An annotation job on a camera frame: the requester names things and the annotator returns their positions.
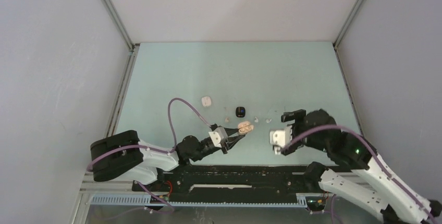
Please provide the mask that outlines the pink charging case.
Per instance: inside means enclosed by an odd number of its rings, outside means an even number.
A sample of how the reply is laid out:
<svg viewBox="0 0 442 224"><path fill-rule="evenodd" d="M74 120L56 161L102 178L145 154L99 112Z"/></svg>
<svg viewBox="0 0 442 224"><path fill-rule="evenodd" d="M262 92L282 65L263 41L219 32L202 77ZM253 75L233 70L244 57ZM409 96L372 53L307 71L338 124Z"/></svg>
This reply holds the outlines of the pink charging case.
<svg viewBox="0 0 442 224"><path fill-rule="evenodd" d="M238 124L237 128L238 128L238 133L240 135L245 135L245 134L253 131L254 125L249 121L243 121Z"/></svg>

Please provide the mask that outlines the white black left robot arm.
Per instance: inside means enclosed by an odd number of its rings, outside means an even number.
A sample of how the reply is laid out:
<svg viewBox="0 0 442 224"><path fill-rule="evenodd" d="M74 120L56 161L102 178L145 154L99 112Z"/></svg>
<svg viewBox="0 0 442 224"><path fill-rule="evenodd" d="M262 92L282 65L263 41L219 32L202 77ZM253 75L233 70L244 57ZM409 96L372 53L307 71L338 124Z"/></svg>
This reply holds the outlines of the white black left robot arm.
<svg viewBox="0 0 442 224"><path fill-rule="evenodd" d="M248 121L233 129L212 125L207 138L198 140L189 135L171 150L148 144L138 137L137 131L128 130L92 143L92 161L87 171L96 182L133 180L158 191L165 184L160 171L173 171L218 151L227 154L253 129Z"/></svg>

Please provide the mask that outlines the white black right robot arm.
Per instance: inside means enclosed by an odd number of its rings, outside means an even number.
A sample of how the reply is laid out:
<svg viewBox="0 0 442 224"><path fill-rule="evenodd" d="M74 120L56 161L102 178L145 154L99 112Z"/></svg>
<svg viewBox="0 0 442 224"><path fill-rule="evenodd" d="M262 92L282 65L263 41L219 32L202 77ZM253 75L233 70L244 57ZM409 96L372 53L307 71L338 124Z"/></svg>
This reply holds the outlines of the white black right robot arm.
<svg viewBox="0 0 442 224"><path fill-rule="evenodd" d="M369 184L364 188L314 161L304 172L303 185L308 191L322 189L336 194L383 223L429 223L441 215L440 201L412 190L364 136L337 125L325 110L285 112L281 121L286 126L269 134L276 154L287 156L302 147L313 148Z"/></svg>

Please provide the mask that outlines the black gold-trimmed charging case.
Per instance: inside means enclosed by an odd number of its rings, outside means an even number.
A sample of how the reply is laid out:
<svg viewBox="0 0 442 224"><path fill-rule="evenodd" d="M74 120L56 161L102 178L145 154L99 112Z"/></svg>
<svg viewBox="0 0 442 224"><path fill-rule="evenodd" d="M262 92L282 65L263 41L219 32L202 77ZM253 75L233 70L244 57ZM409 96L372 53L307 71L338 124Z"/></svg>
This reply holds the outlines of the black gold-trimmed charging case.
<svg viewBox="0 0 442 224"><path fill-rule="evenodd" d="M236 117L244 118L245 117L245 108L242 106L238 106L235 110Z"/></svg>

